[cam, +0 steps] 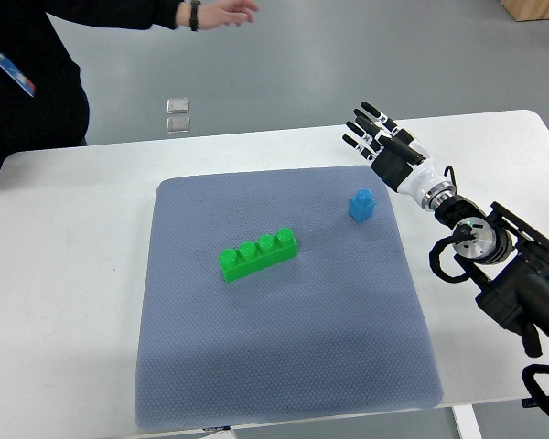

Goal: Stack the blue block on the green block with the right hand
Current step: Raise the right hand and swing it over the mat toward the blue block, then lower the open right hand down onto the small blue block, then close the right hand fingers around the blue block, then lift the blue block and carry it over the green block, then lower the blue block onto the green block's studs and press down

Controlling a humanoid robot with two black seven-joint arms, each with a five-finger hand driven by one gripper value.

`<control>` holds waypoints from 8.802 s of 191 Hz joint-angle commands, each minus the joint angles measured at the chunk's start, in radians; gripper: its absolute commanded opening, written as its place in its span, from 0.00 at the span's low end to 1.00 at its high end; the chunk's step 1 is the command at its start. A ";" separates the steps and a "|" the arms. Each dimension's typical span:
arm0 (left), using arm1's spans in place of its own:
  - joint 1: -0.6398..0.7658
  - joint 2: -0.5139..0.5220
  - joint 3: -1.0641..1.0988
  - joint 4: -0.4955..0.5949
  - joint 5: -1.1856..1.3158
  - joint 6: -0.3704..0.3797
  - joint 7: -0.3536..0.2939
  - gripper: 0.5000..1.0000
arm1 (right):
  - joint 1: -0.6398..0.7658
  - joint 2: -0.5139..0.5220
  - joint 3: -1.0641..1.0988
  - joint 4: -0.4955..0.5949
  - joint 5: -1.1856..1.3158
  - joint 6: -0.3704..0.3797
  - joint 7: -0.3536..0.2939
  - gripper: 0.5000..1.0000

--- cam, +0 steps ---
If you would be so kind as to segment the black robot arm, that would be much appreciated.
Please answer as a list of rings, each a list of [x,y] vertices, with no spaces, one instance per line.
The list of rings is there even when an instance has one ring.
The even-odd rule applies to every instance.
[[[549,337],[549,239],[500,203],[485,214],[454,190],[431,207],[452,231],[429,253],[434,275],[450,284],[472,281],[478,308],[521,337],[527,356],[540,357],[539,336]]]

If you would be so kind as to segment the person's bare hand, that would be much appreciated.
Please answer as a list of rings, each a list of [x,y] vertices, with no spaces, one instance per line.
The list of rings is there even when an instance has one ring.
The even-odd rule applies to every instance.
[[[251,0],[222,0],[201,5],[197,18],[200,30],[217,27],[241,26],[253,22],[253,15],[259,11]]]

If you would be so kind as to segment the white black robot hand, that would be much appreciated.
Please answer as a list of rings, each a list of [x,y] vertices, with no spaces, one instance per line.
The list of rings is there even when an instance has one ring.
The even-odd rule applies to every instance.
[[[388,188],[426,211],[456,195],[451,178],[437,170],[436,160],[400,124],[368,102],[361,102],[354,114],[355,120],[346,122],[350,133],[342,139]]]

